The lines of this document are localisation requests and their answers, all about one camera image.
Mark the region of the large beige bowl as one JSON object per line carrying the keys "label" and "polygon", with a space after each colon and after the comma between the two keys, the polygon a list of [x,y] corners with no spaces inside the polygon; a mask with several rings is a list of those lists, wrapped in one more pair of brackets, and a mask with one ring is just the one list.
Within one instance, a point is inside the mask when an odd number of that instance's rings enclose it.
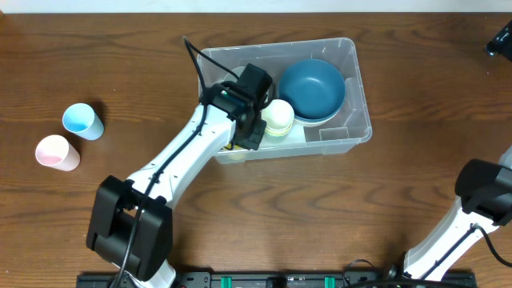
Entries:
{"label": "large beige bowl", "polygon": [[294,123],[297,125],[300,125],[300,126],[304,126],[304,127],[316,127],[316,126],[320,126],[320,125],[327,123],[329,120],[331,120],[335,116],[336,116],[336,114],[332,114],[326,118],[321,118],[321,119],[306,119],[306,118],[301,118],[301,117],[295,115]]}

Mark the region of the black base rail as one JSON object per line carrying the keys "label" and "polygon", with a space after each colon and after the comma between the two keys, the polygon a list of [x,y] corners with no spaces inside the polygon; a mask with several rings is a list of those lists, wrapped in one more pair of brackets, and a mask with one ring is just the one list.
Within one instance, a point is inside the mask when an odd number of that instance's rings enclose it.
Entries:
{"label": "black base rail", "polygon": [[[77,288],[110,287],[114,281],[113,274],[83,274],[77,276]],[[270,288],[270,287],[355,287],[356,284],[385,280],[377,270],[348,270],[340,274],[227,274],[189,272],[179,274],[170,287],[178,288]],[[477,287],[476,277],[473,273],[453,272],[443,276],[442,284]]]}

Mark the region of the clear plastic storage container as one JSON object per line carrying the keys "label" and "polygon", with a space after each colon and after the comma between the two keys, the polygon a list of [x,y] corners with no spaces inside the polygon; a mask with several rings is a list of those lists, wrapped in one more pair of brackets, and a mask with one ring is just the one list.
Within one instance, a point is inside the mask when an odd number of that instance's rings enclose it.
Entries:
{"label": "clear plastic storage container", "polygon": [[288,66],[306,59],[334,65],[345,79],[346,99],[336,116],[316,127],[304,127],[304,143],[247,150],[241,161],[231,161],[217,152],[221,164],[310,154],[343,154],[370,140],[373,129],[359,69],[356,46],[349,38],[324,38],[249,46],[206,48],[204,54],[232,70],[251,63],[265,70],[278,83]]}

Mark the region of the cream white cup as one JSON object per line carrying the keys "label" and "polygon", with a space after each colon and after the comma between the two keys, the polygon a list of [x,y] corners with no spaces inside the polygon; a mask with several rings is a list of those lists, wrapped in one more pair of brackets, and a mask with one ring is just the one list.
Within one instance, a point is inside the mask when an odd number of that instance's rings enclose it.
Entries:
{"label": "cream white cup", "polygon": [[288,102],[275,99],[262,110],[262,119],[266,122],[266,126],[283,129],[293,125],[294,109]]}

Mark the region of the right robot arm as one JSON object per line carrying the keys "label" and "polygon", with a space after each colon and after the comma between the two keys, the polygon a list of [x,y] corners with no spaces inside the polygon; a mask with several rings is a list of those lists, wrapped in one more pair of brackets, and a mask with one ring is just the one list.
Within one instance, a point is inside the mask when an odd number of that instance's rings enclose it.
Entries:
{"label": "right robot arm", "polygon": [[479,239],[504,266],[489,234],[511,221],[511,150],[492,163],[472,159],[455,183],[455,200],[442,220],[417,246],[405,254],[402,276],[439,282],[449,268]]}

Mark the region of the mint green cup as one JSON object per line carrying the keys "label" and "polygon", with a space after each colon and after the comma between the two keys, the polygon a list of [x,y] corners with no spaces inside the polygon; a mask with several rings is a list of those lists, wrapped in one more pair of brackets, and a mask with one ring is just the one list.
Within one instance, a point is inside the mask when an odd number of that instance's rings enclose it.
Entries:
{"label": "mint green cup", "polygon": [[265,132],[265,136],[268,137],[268,138],[283,138],[285,136],[287,136],[288,132],[284,132],[284,133],[273,133],[271,131],[266,131]]}

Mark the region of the light blue cup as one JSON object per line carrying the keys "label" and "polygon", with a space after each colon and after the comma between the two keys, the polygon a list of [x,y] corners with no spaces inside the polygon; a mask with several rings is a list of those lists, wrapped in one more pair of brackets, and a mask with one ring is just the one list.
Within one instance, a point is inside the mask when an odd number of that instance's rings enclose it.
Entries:
{"label": "light blue cup", "polygon": [[98,140],[105,130],[94,109],[85,103],[69,106],[62,116],[62,124],[69,132],[89,141]]}

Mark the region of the grey small bowl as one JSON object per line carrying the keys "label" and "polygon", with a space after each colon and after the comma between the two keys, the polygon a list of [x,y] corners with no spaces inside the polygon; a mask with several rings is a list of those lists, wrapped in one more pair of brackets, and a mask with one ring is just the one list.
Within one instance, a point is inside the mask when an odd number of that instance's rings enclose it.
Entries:
{"label": "grey small bowl", "polygon": [[228,81],[236,82],[238,80],[238,78],[241,76],[244,69],[245,69],[244,66],[238,66],[238,67],[232,69],[232,71],[224,77],[223,81],[224,82],[228,82]]}

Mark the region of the pink cup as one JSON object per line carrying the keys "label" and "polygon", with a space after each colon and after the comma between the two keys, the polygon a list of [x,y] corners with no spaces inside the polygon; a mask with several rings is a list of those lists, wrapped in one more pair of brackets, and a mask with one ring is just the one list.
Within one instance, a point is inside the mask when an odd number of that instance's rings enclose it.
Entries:
{"label": "pink cup", "polygon": [[81,161],[77,150],[61,135],[53,134],[42,139],[35,149],[39,164],[61,171],[76,169]]}

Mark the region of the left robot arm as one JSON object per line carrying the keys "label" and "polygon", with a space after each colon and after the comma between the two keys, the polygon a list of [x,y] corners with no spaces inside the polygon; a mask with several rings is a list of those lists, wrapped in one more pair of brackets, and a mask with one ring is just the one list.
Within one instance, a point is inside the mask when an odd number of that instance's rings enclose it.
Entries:
{"label": "left robot arm", "polygon": [[100,287],[171,287],[173,210],[208,161],[229,144],[257,150],[265,133],[261,111],[273,79],[248,64],[236,82],[205,89],[185,127],[153,160],[126,180],[108,176],[98,187],[87,247],[118,266]]}

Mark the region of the yellow cup front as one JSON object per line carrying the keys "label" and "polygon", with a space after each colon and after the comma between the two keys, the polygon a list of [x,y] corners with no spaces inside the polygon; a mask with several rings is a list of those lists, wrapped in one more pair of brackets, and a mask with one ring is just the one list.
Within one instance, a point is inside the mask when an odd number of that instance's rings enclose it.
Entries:
{"label": "yellow cup front", "polygon": [[271,131],[271,132],[273,132],[273,133],[284,133],[284,132],[286,131],[286,132],[288,132],[288,133],[289,133],[289,132],[290,132],[290,130],[291,130],[291,128],[292,128],[292,126],[288,126],[288,127],[286,127],[286,128],[283,128],[283,129],[274,129],[274,128],[271,128],[271,127],[267,126],[267,127],[265,128],[265,132],[266,132],[266,131]]}

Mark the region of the dark blue bowl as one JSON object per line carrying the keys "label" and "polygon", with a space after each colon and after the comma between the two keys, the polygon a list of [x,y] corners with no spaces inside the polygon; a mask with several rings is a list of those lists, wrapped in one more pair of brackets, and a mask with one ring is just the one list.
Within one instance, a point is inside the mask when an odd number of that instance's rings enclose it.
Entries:
{"label": "dark blue bowl", "polygon": [[279,99],[288,102],[296,118],[316,122],[334,116],[344,104],[344,94],[280,94]]}
{"label": "dark blue bowl", "polygon": [[280,94],[344,94],[345,79],[332,64],[318,59],[302,60],[289,66],[278,83]]}

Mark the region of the yellow cup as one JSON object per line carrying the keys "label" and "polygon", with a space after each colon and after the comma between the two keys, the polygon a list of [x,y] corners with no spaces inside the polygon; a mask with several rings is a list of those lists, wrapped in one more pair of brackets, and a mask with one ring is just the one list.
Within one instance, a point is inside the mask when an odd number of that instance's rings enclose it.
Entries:
{"label": "yellow cup", "polygon": [[226,156],[231,161],[241,161],[245,159],[247,150],[234,144],[228,144],[220,152],[221,155]]}
{"label": "yellow cup", "polygon": [[273,133],[284,133],[284,132],[286,131],[286,132],[288,132],[288,133],[289,133],[289,132],[290,132],[290,130],[291,130],[291,128],[292,128],[292,126],[288,126],[288,127],[286,127],[286,128],[283,128],[283,129],[274,129],[274,128],[271,128],[271,127],[267,126],[267,127],[265,128],[265,132],[266,132],[266,131],[271,131],[271,132],[273,132]]}

